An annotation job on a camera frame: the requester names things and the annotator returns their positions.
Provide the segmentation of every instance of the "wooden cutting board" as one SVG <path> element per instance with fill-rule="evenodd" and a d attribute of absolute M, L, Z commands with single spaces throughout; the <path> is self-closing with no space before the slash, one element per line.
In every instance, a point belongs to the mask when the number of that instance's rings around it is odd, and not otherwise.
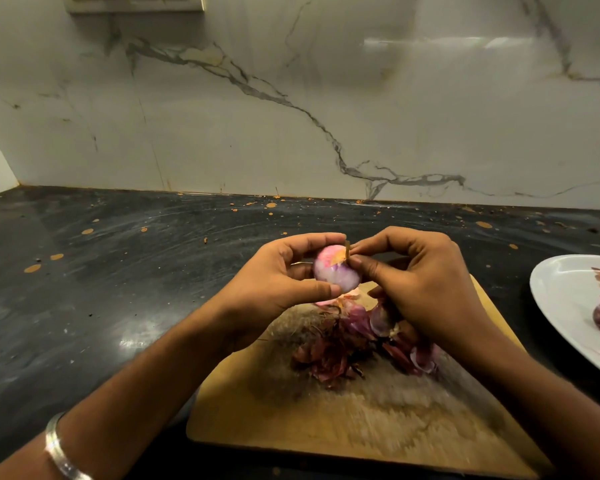
<path fill-rule="evenodd" d="M 491 320 L 523 348 L 473 283 Z M 374 284 L 363 286 L 366 291 Z M 375 302 L 363 296 L 365 307 Z M 446 354 L 437 379 L 406 376 L 376 355 L 360 364 L 365 379 L 342 380 L 335 390 L 308 371 L 293 370 L 291 354 L 306 336 L 304 328 L 317 320 L 316 307 L 296 306 L 252 346 L 222 361 L 200 387 L 188 437 L 518 478 L 552 471 L 496 398 Z"/>

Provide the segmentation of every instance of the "person's left hand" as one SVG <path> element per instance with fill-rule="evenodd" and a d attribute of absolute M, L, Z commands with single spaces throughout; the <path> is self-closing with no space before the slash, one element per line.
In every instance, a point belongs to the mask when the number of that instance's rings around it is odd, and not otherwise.
<path fill-rule="evenodd" d="M 304 281 L 313 277 L 313 265 L 297 261 L 314 257 L 325 246 L 344 244 L 345 238 L 337 232 L 300 234 L 261 247 L 208 302 L 220 321 L 218 325 L 227 337 L 230 352 L 253 343 L 291 306 L 341 295 L 337 285 Z"/>

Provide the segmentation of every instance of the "plate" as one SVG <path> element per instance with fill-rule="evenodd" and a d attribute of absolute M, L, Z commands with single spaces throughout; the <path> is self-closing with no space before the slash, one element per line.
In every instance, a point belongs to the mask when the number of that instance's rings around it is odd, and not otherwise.
<path fill-rule="evenodd" d="M 600 256 L 545 259 L 534 268 L 529 284 L 551 325 L 600 369 L 600 329 L 593 322 L 593 309 L 600 304 Z"/>

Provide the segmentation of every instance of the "countertop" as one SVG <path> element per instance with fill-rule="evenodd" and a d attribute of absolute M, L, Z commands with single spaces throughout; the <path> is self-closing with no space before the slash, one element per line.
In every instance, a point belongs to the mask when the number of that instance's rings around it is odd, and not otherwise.
<path fill-rule="evenodd" d="M 265 242 L 327 230 L 354 242 L 389 225 L 449 234 L 528 352 L 600 402 L 600 371 L 552 328 L 528 287 L 545 258 L 600 254 L 600 211 L 19 187 L 0 194 L 0 461 L 220 290 Z M 217 462 L 216 477 L 456 477 L 195 445 L 183 415 L 130 477 L 182 464 L 195 472 L 218 454 L 231 461 Z"/>

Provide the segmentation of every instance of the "bracelet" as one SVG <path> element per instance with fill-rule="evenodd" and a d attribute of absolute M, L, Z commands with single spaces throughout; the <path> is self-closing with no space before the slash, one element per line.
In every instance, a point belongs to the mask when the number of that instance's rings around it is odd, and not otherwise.
<path fill-rule="evenodd" d="M 93 480 L 87 474 L 82 473 L 76 467 L 72 465 L 69 459 L 62 451 L 60 446 L 60 438 L 56 432 L 56 427 L 60 418 L 64 416 L 64 413 L 56 414 L 47 423 L 47 429 L 45 431 L 45 450 L 49 453 L 51 460 L 56 464 L 60 473 L 70 480 Z"/>

